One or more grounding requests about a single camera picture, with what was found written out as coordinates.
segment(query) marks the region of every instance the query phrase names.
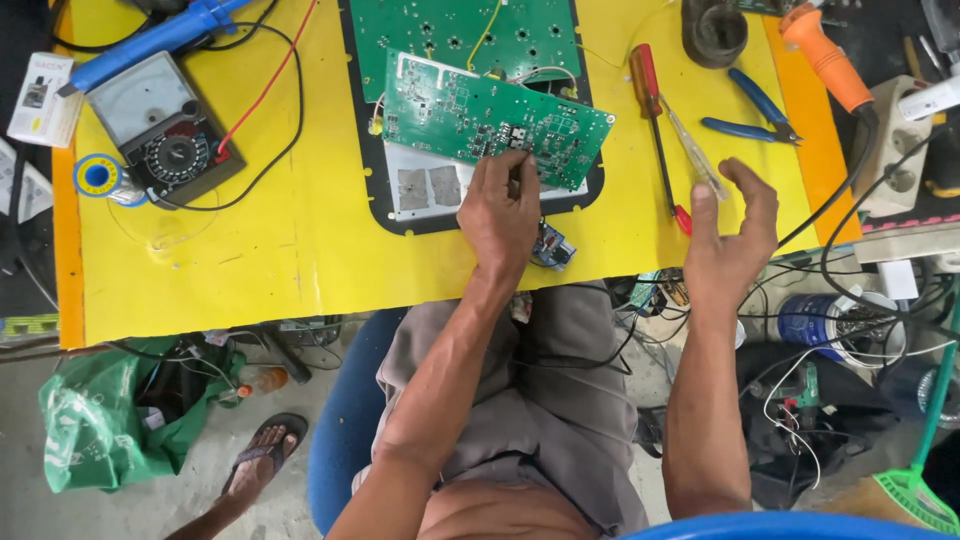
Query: bare foot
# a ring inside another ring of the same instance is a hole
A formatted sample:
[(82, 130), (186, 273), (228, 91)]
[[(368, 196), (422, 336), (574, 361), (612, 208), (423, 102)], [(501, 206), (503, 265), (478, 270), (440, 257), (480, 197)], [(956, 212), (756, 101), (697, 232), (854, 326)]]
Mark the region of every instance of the bare foot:
[[(286, 426), (272, 426), (266, 428), (259, 435), (254, 435), (247, 448), (255, 446), (269, 446), (283, 439), (283, 455), (289, 457), (297, 444), (297, 436), (293, 433), (283, 436)], [(237, 466), (233, 475), (233, 483), (229, 490), (214, 505), (229, 505), (231, 510), (243, 513), (256, 501), (260, 492), (270, 480), (274, 479), (274, 460), (268, 455), (245, 461)]]

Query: multimeter dial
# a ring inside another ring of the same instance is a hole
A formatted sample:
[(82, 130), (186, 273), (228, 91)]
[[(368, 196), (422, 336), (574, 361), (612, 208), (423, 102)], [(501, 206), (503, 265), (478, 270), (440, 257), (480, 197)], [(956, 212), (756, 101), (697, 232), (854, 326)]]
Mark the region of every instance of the multimeter dial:
[(147, 167), (157, 180), (170, 185), (198, 177), (209, 160), (209, 145), (203, 134), (163, 134), (151, 143)]

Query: blue handle pliers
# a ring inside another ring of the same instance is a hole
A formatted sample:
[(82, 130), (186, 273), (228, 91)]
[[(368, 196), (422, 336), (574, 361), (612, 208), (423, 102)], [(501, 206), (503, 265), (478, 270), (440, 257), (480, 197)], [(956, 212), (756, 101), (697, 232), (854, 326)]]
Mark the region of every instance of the blue handle pliers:
[(747, 97), (750, 98), (750, 101), (753, 101), (756, 108), (767, 118), (767, 121), (773, 124), (774, 131), (770, 132), (757, 126), (734, 124), (726, 120), (709, 117), (704, 118), (700, 123), (722, 134), (765, 140), (767, 142), (785, 142), (800, 146), (800, 141), (803, 139), (797, 136), (797, 132), (793, 131), (793, 128), (790, 127), (790, 121), (787, 120), (786, 115), (780, 112), (780, 109), (777, 109), (774, 102), (770, 100), (770, 96), (761, 90), (753, 79), (747, 77), (744, 72), (735, 67), (731, 67), (730, 70), (727, 71), (727, 75), (743, 89)]

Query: red wire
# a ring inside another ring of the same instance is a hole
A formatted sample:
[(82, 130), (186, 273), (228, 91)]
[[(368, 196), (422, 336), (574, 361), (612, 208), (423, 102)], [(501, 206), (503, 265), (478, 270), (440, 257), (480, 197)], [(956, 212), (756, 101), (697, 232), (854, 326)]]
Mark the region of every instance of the red wire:
[(247, 117), (250, 116), (251, 113), (257, 107), (260, 106), (260, 102), (262, 102), (263, 98), (267, 96), (267, 92), (270, 91), (270, 87), (274, 85), (276, 78), (279, 77), (280, 72), (283, 71), (283, 68), (287, 65), (287, 62), (290, 60), (290, 57), (293, 56), (294, 50), (297, 49), (297, 41), (300, 40), (300, 34), (303, 33), (303, 28), (306, 26), (306, 21), (310, 19), (310, 13), (313, 12), (313, 7), (318, 4), (316, 0), (309, 0), (309, 2), (310, 2), (310, 8), (306, 11), (306, 15), (303, 16), (303, 22), (301, 22), (300, 29), (297, 30), (297, 35), (294, 37), (294, 44), (291, 45), (290, 50), (287, 51), (287, 56), (283, 57), (283, 61), (280, 63), (280, 67), (276, 69), (276, 73), (274, 73), (274, 76), (270, 78), (270, 82), (267, 83), (266, 87), (263, 88), (263, 92), (260, 93), (260, 97), (256, 98), (256, 101), (253, 102), (253, 105), (251, 105), (251, 107), (247, 109), (247, 112), (244, 112), (244, 115), (241, 116), (239, 120), (237, 120), (237, 123), (234, 124), (233, 127), (230, 128), (230, 131), (227, 132), (227, 135), (224, 136), (224, 140), (221, 141), (220, 146), (217, 147), (217, 154), (224, 153), (224, 148), (227, 146), (227, 141), (229, 141), (233, 137), (233, 134), (236, 133), (238, 129), (240, 129), (240, 126), (243, 125), (243, 123), (247, 120)]

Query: grey shorts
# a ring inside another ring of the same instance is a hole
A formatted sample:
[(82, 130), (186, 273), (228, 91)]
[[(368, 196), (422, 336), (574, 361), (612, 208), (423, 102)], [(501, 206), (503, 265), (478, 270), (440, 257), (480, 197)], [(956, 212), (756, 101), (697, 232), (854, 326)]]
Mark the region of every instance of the grey shorts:
[[(450, 300), (415, 306), (400, 323), (376, 376), (387, 398), (377, 440), (400, 393), (458, 304)], [(536, 356), (607, 359), (618, 345), (612, 318), (610, 298), (602, 290), (544, 288), (533, 292), (530, 322), (521, 341), (505, 309), (484, 355), (469, 421), (443, 467), (441, 482), (533, 481), (559, 490), (609, 536), (648, 527), (627, 473), (634, 461), (631, 441), (637, 417), (624, 376), (606, 368), (545, 368), (517, 361)], [(583, 365), (572, 361), (541, 363)], [(506, 474), (503, 459), (516, 463)], [(366, 470), (358, 474), (354, 486), (365, 476)]]

